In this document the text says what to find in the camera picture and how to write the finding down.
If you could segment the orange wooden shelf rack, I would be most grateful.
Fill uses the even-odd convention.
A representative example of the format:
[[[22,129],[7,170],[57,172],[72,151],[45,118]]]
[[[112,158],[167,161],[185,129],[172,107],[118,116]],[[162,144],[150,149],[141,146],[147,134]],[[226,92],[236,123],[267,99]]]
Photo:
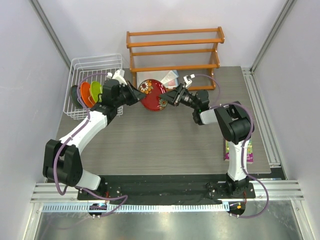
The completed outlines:
[[[143,36],[159,36],[159,35],[181,35],[181,34],[200,34],[200,33],[215,33],[213,38],[196,38],[196,39],[182,39],[182,40],[167,40],[167,41],[148,41],[148,42],[132,42],[132,37]],[[133,85],[137,86],[138,72],[151,71],[189,71],[189,70],[208,70],[209,76],[212,78],[211,84],[206,86],[192,87],[192,91],[197,90],[214,90],[218,85],[214,79],[214,71],[220,67],[220,60],[218,56],[218,44],[225,42],[225,34],[222,27],[217,28],[202,28],[202,29],[184,29],[184,30],[164,30],[164,31],[145,31],[145,32],[127,32],[126,33],[126,47],[129,50],[129,69],[133,77]],[[162,50],[162,51],[144,51],[134,52],[133,48],[149,48],[149,47],[165,47],[165,46],[182,46],[182,45],[208,45],[212,44],[212,48],[201,49],[180,49],[180,50]],[[210,53],[208,63],[204,64],[178,64],[176,58],[169,60],[169,56],[187,55],[187,54],[205,54]],[[145,66],[136,67],[135,57],[157,56],[159,59],[165,61],[165,65],[161,66]]]

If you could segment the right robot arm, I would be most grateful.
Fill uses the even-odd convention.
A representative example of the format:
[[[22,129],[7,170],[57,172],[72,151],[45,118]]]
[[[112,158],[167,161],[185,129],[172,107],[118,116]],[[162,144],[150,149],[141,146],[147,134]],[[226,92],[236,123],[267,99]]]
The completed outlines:
[[[254,131],[254,123],[239,102],[210,107],[207,90],[191,94],[182,84],[176,89],[160,94],[168,104],[183,104],[193,109],[192,117],[198,125],[218,123],[221,134],[229,146],[229,166],[226,173],[225,191],[233,198],[241,196],[249,187],[247,149]]]

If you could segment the purple treehouse book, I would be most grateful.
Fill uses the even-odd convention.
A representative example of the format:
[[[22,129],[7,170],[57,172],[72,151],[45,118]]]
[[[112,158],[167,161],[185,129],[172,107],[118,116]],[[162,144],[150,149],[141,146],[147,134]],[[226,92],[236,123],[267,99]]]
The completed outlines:
[[[224,147],[223,147],[223,160],[228,162],[230,160],[230,148],[229,142],[224,140]],[[247,145],[247,152],[246,152],[246,162],[248,164],[252,164],[254,162],[254,155],[253,155],[253,147],[252,147],[252,139],[250,138]]]

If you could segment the green plate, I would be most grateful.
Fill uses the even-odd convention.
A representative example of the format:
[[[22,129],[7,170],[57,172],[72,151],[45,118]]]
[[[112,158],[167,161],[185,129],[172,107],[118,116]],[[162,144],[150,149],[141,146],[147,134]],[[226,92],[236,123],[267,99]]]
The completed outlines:
[[[99,101],[99,94],[102,94],[102,85],[98,81],[93,81],[90,84],[90,93],[95,103]]]

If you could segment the clear plastic document sleeve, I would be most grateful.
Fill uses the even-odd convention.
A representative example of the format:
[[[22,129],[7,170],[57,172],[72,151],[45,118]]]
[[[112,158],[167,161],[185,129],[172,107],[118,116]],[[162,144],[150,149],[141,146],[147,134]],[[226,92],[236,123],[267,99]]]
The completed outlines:
[[[138,72],[136,75],[137,86],[148,79],[154,79],[161,82],[167,89],[173,89],[179,85],[177,70],[160,70]]]

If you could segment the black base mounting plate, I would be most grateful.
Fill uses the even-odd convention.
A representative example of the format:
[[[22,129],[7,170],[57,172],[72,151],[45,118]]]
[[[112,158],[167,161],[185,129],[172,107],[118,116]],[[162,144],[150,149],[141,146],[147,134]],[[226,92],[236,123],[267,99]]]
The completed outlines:
[[[103,197],[127,195],[127,205],[187,206],[214,205],[223,200],[236,201],[256,197],[248,180],[232,183],[226,174],[178,175],[104,175]]]

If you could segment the red floral plate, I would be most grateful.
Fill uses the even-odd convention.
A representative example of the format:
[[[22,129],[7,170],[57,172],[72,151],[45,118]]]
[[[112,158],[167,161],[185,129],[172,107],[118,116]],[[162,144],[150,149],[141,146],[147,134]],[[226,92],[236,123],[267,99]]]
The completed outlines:
[[[168,101],[160,97],[161,94],[167,92],[166,87],[158,80],[147,79],[144,80],[138,87],[138,90],[146,97],[140,102],[149,111],[159,112],[166,108]]]

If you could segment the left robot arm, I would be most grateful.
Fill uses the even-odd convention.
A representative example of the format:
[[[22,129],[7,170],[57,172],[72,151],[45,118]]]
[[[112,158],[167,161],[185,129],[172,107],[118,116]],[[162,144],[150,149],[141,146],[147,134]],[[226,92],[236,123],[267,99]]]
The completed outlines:
[[[97,103],[86,109],[86,118],[60,140],[49,140],[45,145],[43,176],[54,181],[60,195],[65,187],[78,187],[100,200],[107,192],[102,178],[83,169],[81,153],[87,144],[116,117],[118,108],[132,106],[146,97],[131,83],[118,79],[105,81]]]

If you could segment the orange plate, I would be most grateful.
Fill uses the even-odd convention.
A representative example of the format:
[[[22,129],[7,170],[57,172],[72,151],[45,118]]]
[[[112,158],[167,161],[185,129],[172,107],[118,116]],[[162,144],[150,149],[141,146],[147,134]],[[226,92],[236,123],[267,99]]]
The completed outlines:
[[[91,96],[90,86],[91,84],[86,81],[80,85],[81,99],[88,108],[92,108],[95,105],[95,102]]]

